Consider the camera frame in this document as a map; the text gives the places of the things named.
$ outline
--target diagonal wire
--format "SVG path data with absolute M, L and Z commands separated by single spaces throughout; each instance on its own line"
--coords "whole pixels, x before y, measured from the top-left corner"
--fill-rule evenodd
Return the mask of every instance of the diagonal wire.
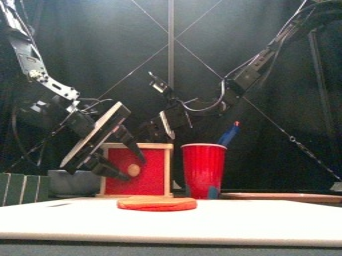
M 134 0 L 130 0 L 132 3 L 137 6 L 137 8 L 141 10 L 141 12 L 149 17 L 149 19 L 154 22 L 154 24 L 161 28 L 161 30 L 168 33 L 166 29 L 161 26 L 161 24 L 154 20 L 154 18 L 150 16 L 150 14 L 142 9 L 142 7 L 136 3 Z M 200 15 L 200 17 L 186 26 L 186 28 L 177 34 L 177 36 L 173 38 L 173 40 L 177 42 L 177 44 L 188 51 L 188 53 L 197 59 L 197 61 L 205 66 L 205 68 L 221 79 L 220 75 L 214 72 L 214 70 L 205 64 L 205 62 L 197 57 L 197 55 L 184 46 L 184 44 L 177 40 L 180 35 L 184 34 L 184 32 L 201 20 L 201 18 L 210 12 L 210 10 L 220 4 L 223 0 L 218 0 L 213 6 Z M 114 85 L 98 96 L 98 99 L 104 97 L 104 95 L 114 89 L 114 87 L 133 74 L 133 72 L 164 50 L 164 48 L 168 46 L 165 44 L 152 55 L 149 58 L 146 58 L 142 63 L 140 63 L 136 68 L 114 83 Z

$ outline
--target green object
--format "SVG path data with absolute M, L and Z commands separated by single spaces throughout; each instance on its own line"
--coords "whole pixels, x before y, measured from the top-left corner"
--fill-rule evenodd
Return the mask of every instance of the green object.
M 47 200 L 49 177 L 0 173 L 0 207 Z
M 7 173 L 0 173 L 0 206 L 5 205 L 7 181 L 9 181 L 9 174 Z
M 47 200 L 47 192 L 49 192 L 49 177 L 38 176 L 38 191 L 37 191 L 37 200 L 35 202 L 43 202 Z
M 23 182 L 23 195 L 21 204 L 34 203 L 37 201 L 38 192 L 38 176 L 26 175 Z
M 3 206 L 17 205 L 21 201 L 23 174 L 7 173 L 7 189 L 5 192 Z

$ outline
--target orange plate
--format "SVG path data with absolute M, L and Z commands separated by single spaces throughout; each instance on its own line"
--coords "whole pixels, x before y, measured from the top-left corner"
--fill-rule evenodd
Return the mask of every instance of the orange plate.
M 162 196 L 132 196 L 117 199 L 117 208 L 137 211 L 184 211 L 197 207 L 193 198 L 173 198 Z

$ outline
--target white cup rim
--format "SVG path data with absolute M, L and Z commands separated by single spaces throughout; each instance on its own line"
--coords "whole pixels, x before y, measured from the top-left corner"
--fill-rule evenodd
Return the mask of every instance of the white cup rim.
M 188 147 L 188 146 L 213 146 L 213 147 L 220 147 L 223 149 L 227 149 L 227 147 L 224 147 L 223 145 L 214 144 L 214 143 L 188 143 L 180 146 L 180 148 L 182 147 Z

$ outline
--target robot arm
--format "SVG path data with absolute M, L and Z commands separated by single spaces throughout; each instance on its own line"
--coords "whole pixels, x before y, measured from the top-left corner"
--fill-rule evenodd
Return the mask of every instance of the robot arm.
M 14 1 L 0 0 L 0 9 L 0 29 L 14 51 L 19 70 L 27 83 L 25 88 L 27 93 L 22 96 L 23 100 L 19 99 L 23 102 L 19 109 L 34 113 L 38 118 L 47 117 L 50 122 L 57 120 L 58 127 L 66 126 L 80 139 L 64 157 L 60 167 L 70 174 L 78 168 L 84 168 L 97 175 L 126 180 L 128 176 L 101 157 L 98 147 L 113 134 L 144 162 L 144 156 L 133 137 L 122 126 L 122 121 L 130 113 L 129 110 L 117 102 L 101 113 L 102 116 L 98 119 L 93 119 L 78 108 L 78 91 L 58 83 L 47 75 L 29 29 L 15 12 Z
M 220 83 L 220 97 L 216 102 L 209 104 L 197 100 L 190 102 L 189 104 L 197 108 L 197 110 L 193 111 L 193 107 L 189 109 L 186 107 L 188 104 L 178 100 L 176 101 L 174 98 L 170 98 L 170 106 L 168 106 L 166 109 L 160 112 L 158 116 L 146 124 L 150 139 L 160 140 L 162 135 L 165 135 L 168 139 L 173 139 L 174 136 L 172 130 L 182 125 L 190 126 L 189 118 L 192 116 L 220 114 L 232 107 L 243 97 L 247 90 L 256 83 L 265 81 L 280 50 L 283 50 L 293 40 L 304 36 L 313 28 L 340 19 L 340 0 L 305 0 L 265 49 L 263 49 L 255 57 L 252 57 L 224 77 Z M 166 83 L 157 77 L 152 77 L 152 87 L 162 94 L 169 102 L 169 88 Z

